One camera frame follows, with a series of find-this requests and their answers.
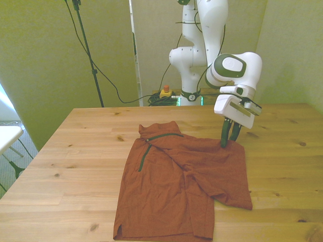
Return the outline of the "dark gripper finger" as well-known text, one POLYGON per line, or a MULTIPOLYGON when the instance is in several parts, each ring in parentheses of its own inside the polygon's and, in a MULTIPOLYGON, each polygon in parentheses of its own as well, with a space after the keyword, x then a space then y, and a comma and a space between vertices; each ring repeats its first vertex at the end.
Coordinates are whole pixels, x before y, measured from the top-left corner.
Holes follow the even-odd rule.
POLYGON ((240 134, 241 128, 242 128, 241 124, 234 122, 232 133, 229 137, 229 140, 236 141, 240 134))
POLYGON ((225 148, 229 138, 229 131, 232 125, 232 120, 229 118, 224 119, 222 133, 221 133, 221 147, 225 148))

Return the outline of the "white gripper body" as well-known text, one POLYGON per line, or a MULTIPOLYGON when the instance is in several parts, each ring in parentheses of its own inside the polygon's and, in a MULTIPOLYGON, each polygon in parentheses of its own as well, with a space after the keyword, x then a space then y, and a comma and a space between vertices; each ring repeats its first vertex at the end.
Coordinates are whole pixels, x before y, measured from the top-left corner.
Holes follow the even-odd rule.
POLYGON ((227 117, 232 121, 251 129, 254 124, 255 115, 247 111, 242 104, 241 99, 228 94, 221 94, 217 97, 214 105, 214 113, 227 117))

